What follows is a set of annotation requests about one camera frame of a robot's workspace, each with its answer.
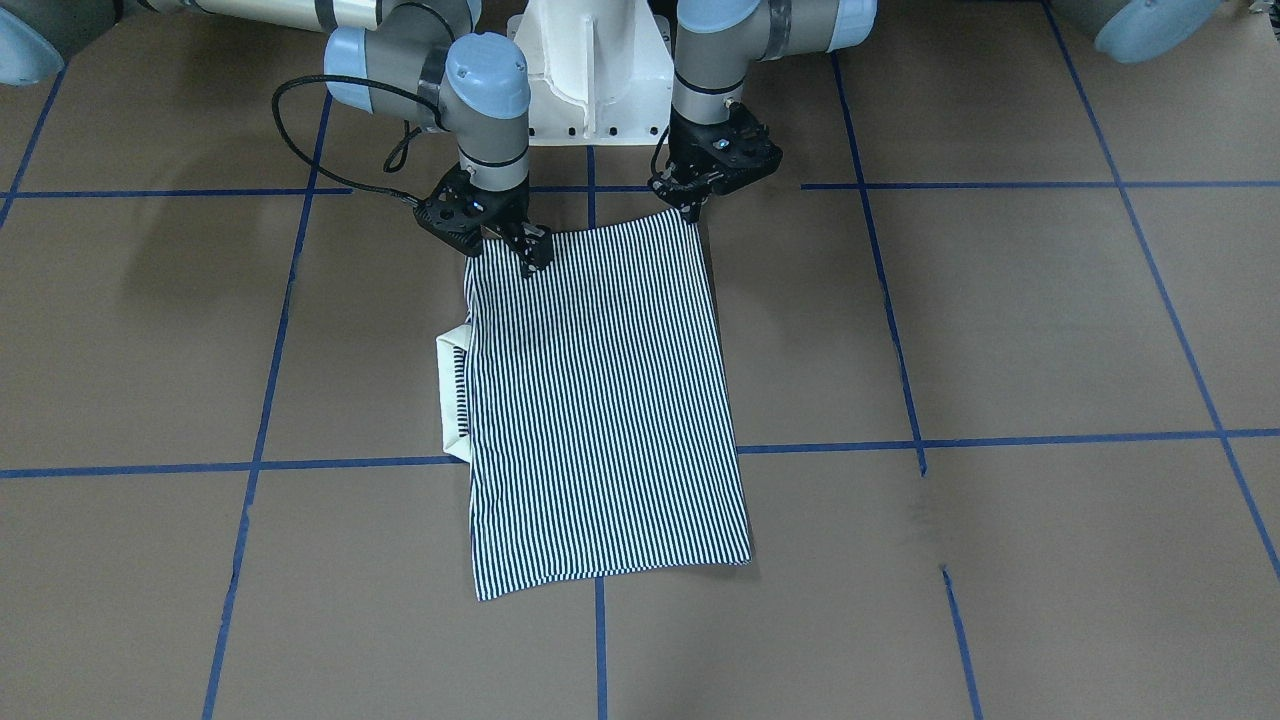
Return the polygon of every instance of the striped cloth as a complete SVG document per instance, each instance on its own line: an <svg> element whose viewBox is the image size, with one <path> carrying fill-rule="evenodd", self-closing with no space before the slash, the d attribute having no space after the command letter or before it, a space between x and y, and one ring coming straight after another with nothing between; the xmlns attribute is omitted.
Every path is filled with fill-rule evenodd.
<svg viewBox="0 0 1280 720"><path fill-rule="evenodd" d="M710 290L676 210L557 234L530 279L471 260L476 596L750 562Z"/></svg>

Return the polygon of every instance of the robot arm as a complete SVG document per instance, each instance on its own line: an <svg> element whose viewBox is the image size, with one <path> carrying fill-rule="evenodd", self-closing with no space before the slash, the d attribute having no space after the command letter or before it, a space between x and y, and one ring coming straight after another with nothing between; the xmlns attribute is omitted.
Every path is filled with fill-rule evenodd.
<svg viewBox="0 0 1280 720"><path fill-rule="evenodd" d="M1221 0L1055 0L1053 9L1121 63L1166 53L1199 29ZM858 45L876 0L681 0L669 159L649 187L696 222L710 195L777 169L782 150L741 104L756 60Z"/></svg>
<svg viewBox="0 0 1280 720"><path fill-rule="evenodd" d="M733 192L782 161L741 102L751 63L858 45L876 0L684 0L677 19L671 154L649 187L692 223L712 193Z"/></svg>
<svg viewBox="0 0 1280 720"><path fill-rule="evenodd" d="M340 82L330 82L329 91L425 132L453 132L458 164L417 201L413 217L468 256L480 254L485 238L502 238L527 275L552 260L548 229L529 222L527 67L506 37L471 35L470 24L457 33L447 13L460 4L403 4L376 31L334 31L326 73L383 82L404 95Z"/></svg>
<svg viewBox="0 0 1280 720"><path fill-rule="evenodd" d="M550 263L549 229L527 218L525 56L506 37L472 33L480 0L0 0L0 82L31 85L61 70L128 15L188 8L333 31L326 76L285 86L328 79L340 102L457 138L458 164L430 195L379 190L411 202L422 228L466 255L479 255L485 238L500 238L526 275Z"/></svg>

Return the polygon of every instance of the brown cardboard floor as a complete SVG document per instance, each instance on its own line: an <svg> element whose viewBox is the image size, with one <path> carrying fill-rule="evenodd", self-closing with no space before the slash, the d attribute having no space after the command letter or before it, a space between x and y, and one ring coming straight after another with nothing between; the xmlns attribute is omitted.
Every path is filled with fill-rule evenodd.
<svg viewBox="0 0 1280 720"><path fill-rule="evenodd" d="M884 5L753 69L787 156L704 215L756 562L484 605L462 259L271 126L324 38L138 19L0 88L0 717L1276 717L1266 17L1123 67L1041 3ZM376 176L398 126L320 108ZM535 149L534 219L660 210L648 155Z"/></svg>

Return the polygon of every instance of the light blue joint cap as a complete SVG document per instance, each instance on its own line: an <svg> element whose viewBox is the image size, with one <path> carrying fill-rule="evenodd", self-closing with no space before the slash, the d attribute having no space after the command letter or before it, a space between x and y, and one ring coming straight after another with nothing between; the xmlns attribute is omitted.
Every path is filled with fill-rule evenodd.
<svg viewBox="0 0 1280 720"><path fill-rule="evenodd" d="M707 35L728 29L751 17L762 0L684 0L676 5L682 29Z"/></svg>
<svg viewBox="0 0 1280 720"><path fill-rule="evenodd" d="M369 79L369 63L365 60L365 28L340 27L329 36L324 50L324 72L326 76L355 76ZM374 111L374 100L369 88L349 82L328 82L329 95L343 105Z"/></svg>
<svg viewBox="0 0 1280 720"><path fill-rule="evenodd" d="M836 9L836 29L831 32L827 53L852 47L867 40L876 24L876 0L840 0Z"/></svg>
<svg viewBox="0 0 1280 720"><path fill-rule="evenodd" d="M0 8L0 83L36 85L67 67L45 36Z"/></svg>
<svg viewBox="0 0 1280 720"><path fill-rule="evenodd" d="M502 35L463 35L449 46L444 73L453 92L481 115L508 120L529 111L529 63Z"/></svg>
<svg viewBox="0 0 1280 720"><path fill-rule="evenodd" d="M1221 0L1133 0L1102 26L1093 46L1121 63L1172 50L1208 22Z"/></svg>

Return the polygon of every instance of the white metal mount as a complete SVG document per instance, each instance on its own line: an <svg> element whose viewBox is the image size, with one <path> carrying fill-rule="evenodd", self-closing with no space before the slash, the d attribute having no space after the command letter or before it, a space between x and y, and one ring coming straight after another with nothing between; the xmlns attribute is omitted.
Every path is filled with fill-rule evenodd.
<svg viewBox="0 0 1280 720"><path fill-rule="evenodd" d="M667 127L671 29L645 0L530 0L507 35L529 60L531 145L653 145Z"/></svg>

